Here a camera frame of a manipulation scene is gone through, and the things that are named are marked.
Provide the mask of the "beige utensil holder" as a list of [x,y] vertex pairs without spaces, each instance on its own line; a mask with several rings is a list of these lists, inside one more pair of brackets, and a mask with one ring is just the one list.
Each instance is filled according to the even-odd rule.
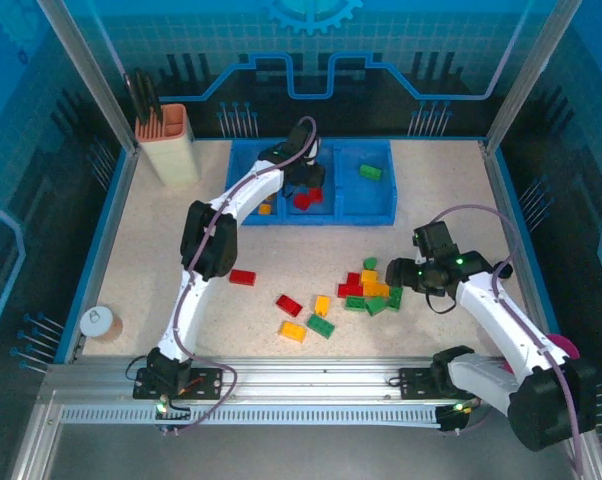
[[165,186],[194,184],[200,179],[200,166],[186,107],[166,104],[161,113],[162,121],[154,112],[145,124],[136,119],[136,140]]

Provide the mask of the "large pink cup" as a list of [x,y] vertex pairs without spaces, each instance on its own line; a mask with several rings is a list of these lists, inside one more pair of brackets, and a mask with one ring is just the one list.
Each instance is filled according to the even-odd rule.
[[567,337],[550,333],[547,335],[547,338],[557,347],[561,348],[570,359],[579,359],[581,357],[576,345]]

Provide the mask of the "white lidded can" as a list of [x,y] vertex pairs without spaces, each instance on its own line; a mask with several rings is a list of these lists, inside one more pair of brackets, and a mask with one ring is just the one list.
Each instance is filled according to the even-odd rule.
[[106,306],[94,306],[80,318],[81,333],[97,342],[113,342],[121,335],[122,330],[121,319]]

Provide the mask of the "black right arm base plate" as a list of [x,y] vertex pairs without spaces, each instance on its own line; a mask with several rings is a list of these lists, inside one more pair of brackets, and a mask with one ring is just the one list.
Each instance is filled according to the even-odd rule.
[[439,397],[429,368],[401,368],[399,388],[402,400],[431,400]]

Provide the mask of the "aluminium front rail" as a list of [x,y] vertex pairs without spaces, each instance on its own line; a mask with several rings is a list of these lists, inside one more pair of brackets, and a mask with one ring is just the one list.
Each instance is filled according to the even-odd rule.
[[[215,357],[237,372],[230,405],[376,405],[401,401],[388,380],[401,368],[428,368],[427,357]],[[83,356],[54,364],[43,378],[41,404],[124,405],[132,401],[133,382],[123,356]]]

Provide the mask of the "aluminium frame post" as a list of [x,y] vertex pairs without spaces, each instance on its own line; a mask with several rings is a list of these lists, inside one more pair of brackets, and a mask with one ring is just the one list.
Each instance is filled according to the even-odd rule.
[[556,0],[487,133],[485,151],[488,155],[494,154],[505,138],[582,2]]
[[62,0],[36,0],[84,84],[126,152],[136,149],[134,134],[94,55]]

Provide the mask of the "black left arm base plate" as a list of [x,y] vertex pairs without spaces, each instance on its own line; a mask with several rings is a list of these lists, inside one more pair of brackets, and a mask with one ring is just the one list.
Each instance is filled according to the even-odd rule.
[[148,368],[137,372],[132,397],[141,400],[219,400],[223,372],[218,368],[186,368],[174,376]]

